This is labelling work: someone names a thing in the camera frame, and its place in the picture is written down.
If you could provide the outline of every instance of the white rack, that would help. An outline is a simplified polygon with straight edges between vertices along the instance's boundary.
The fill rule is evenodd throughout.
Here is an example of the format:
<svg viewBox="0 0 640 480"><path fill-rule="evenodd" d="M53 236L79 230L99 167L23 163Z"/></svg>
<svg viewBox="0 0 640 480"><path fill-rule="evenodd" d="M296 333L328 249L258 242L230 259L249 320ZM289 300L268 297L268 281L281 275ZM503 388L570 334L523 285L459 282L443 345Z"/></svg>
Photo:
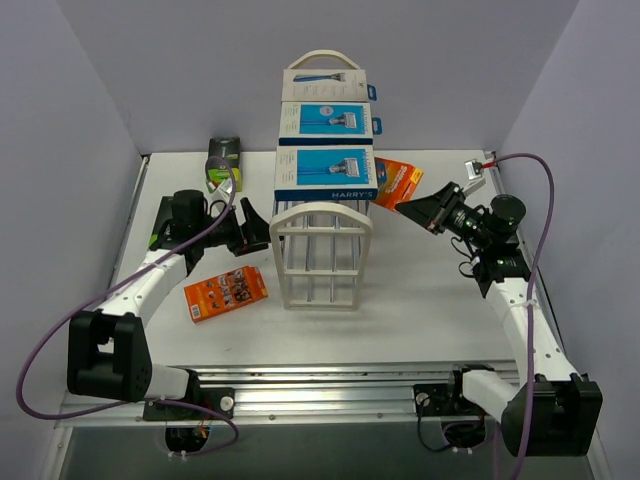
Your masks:
<svg viewBox="0 0 640 480"><path fill-rule="evenodd" d="M368 201L275 202L269 231L285 308L358 308L373 235Z"/></svg>

